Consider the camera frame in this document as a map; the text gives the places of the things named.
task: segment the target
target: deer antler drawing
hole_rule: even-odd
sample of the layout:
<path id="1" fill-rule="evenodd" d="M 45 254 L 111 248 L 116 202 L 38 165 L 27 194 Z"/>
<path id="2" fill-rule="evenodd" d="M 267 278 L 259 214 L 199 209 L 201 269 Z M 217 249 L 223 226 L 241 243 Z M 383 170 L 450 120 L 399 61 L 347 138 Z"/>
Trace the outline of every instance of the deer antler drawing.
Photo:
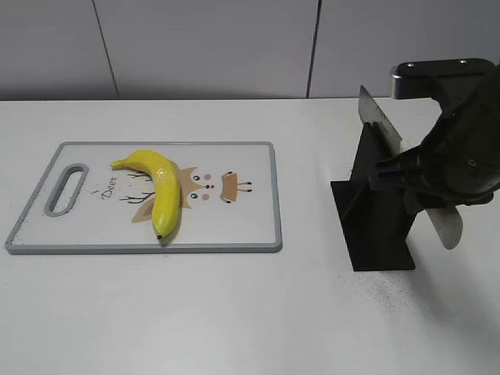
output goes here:
<path id="1" fill-rule="evenodd" d="M 152 195 L 155 194 L 155 192 L 151 192 L 151 193 L 141 193 L 143 194 L 144 196 L 143 197 L 130 197 L 129 195 L 127 195 L 125 198 L 121 198 L 119 199 L 120 201 L 127 201 L 127 203 L 131 203 L 133 205 L 138 205 L 139 203 L 142 203 L 144 202 L 146 199 L 148 199 L 149 197 L 151 197 Z"/>
<path id="2" fill-rule="evenodd" d="M 147 177 L 146 181 L 152 181 L 151 176 L 149 176 L 147 173 L 144 173 L 144 172 L 129 173 L 129 174 L 127 174 L 127 176 L 132 176 L 132 178 Z"/>

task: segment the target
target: table surface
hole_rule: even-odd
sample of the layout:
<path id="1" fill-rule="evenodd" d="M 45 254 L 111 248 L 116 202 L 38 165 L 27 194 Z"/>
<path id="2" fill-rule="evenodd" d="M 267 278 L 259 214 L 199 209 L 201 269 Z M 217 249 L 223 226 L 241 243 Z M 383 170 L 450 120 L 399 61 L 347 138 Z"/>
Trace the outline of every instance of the table surface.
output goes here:
<path id="1" fill-rule="evenodd" d="M 431 100 L 378 99 L 416 145 Z M 10 255 L 0 251 L 8 375 L 497 374 L 500 201 L 460 207 L 444 250 L 425 214 L 411 272 L 353 273 L 330 180 L 348 178 L 355 99 L 0 103 L 0 238 L 63 141 L 271 141 L 276 254 Z"/>

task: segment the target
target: yellow banana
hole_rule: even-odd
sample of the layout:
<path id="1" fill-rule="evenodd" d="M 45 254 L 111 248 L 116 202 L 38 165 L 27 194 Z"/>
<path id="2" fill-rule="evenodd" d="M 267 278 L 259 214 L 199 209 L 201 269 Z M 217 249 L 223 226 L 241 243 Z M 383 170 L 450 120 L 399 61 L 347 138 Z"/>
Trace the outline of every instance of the yellow banana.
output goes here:
<path id="1" fill-rule="evenodd" d="M 180 210 L 180 185 L 172 164 L 163 155 L 150 150 L 132 152 L 128 158 L 111 163 L 113 169 L 130 168 L 147 173 L 155 183 L 152 222 L 161 239 L 177 224 Z"/>

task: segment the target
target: cutting board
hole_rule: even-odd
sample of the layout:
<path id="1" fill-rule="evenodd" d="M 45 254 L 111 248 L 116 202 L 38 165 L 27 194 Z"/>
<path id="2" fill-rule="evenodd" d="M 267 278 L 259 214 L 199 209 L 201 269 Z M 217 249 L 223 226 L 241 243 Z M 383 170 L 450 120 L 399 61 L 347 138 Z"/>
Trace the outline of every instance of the cutting board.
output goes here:
<path id="1" fill-rule="evenodd" d="M 177 228 L 158 241 L 154 185 L 113 160 L 148 149 L 174 163 Z M 277 175 L 268 142 L 67 142 L 56 150 L 7 238 L 11 254 L 276 252 Z"/>

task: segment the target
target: knife blade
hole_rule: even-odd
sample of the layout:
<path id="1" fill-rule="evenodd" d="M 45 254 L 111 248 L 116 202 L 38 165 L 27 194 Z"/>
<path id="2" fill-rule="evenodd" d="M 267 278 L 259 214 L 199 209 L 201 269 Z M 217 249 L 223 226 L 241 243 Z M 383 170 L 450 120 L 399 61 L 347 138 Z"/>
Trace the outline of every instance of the knife blade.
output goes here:
<path id="1" fill-rule="evenodd" d="M 359 89 L 358 113 L 363 123 L 369 123 L 378 129 L 393 156 L 411 148 L 363 86 Z M 462 217 L 456 207 L 427 209 L 426 212 L 443 246 L 448 250 L 456 247 L 463 232 Z"/>

